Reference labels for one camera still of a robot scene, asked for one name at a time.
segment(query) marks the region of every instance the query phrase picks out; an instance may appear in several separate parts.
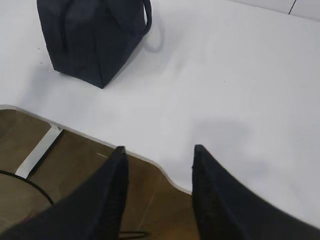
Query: wooden floor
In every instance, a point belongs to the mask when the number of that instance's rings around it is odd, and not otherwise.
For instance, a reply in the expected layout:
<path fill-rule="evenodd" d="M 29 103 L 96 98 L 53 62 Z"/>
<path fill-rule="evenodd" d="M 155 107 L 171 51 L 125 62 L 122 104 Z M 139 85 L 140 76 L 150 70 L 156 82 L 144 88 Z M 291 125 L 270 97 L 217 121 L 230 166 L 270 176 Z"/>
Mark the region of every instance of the wooden floor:
<path fill-rule="evenodd" d="M 14 110 L 0 111 L 0 170 L 14 173 L 50 126 Z M 112 149 L 64 131 L 28 179 L 58 202 L 83 183 Z M 49 204 L 25 183 L 0 174 L 0 233 Z M 129 190 L 122 231 L 146 231 L 150 240 L 197 240 L 191 196 L 175 189 L 150 163 L 129 157 Z"/>

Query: white strip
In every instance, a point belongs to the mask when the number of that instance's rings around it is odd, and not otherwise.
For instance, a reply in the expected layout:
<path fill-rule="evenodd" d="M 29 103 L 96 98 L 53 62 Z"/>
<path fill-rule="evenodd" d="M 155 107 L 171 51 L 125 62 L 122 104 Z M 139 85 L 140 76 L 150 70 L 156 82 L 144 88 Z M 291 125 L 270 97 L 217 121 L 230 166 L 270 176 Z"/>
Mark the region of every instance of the white strip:
<path fill-rule="evenodd" d="M 41 157 L 46 153 L 62 131 L 63 130 L 59 129 L 57 126 L 51 125 L 49 131 L 16 170 L 15 175 L 26 179 L 31 170 L 36 166 Z"/>

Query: white tabletop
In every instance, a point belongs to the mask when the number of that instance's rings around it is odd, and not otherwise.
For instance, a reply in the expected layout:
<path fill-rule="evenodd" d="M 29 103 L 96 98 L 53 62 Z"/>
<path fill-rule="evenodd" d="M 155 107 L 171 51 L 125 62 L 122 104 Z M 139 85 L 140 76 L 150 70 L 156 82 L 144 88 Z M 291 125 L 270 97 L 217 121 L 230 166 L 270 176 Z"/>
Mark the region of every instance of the white tabletop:
<path fill-rule="evenodd" d="M 0 108 L 118 146 L 192 190 L 203 144 L 252 191 L 320 227 L 320 24 L 226 0 L 153 0 L 101 90 L 53 70 L 35 0 L 0 2 Z"/>

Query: black fabric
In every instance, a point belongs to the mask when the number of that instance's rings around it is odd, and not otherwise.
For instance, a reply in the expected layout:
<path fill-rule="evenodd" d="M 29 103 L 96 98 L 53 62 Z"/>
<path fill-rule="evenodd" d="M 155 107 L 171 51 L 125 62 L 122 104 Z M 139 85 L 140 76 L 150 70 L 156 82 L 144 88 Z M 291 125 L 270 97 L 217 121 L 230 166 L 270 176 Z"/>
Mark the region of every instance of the black fabric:
<path fill-rule="evenodd" d="M 126 205 L 128 159 L 118 147 L 69 197 L 10 228 L 0 240 L 116 240 Z"/>
<path fill-rule="evenodd" d="M 202 145 L 195 146 L 192 181 L 193 209 L 202 240 L 320 239 L 317 228 L 284 213 L 248 190 Z M 214 226 L 217 215 L 227 223 L 225 228 L 235 233 L 234 238 L 217 237 L 216 231 L 210 229 L 210 226 L 217 228 Z"/>
<path fill-rule="evenodd" d="M 37 9 L 53 68 L 99 88 L 152 24 L 150 0 L 37 0 Z"/>

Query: bag handle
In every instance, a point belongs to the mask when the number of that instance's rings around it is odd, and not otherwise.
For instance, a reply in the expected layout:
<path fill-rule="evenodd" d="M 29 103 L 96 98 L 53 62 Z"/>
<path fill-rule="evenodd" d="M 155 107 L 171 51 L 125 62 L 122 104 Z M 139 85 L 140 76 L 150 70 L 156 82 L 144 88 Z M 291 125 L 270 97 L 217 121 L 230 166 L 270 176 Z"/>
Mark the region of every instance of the bag handle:
<path fill-rule="evenodd" d="M 146 18 L 147 18 L 146 25 L 144 30 L 142 31 L 142 34 L 146 35 L 150 31 L 151 25 L 152 25 L 152 8 L 151 8 L 150 0 L 142 0 L 142 2 L 144 5 Z"/>

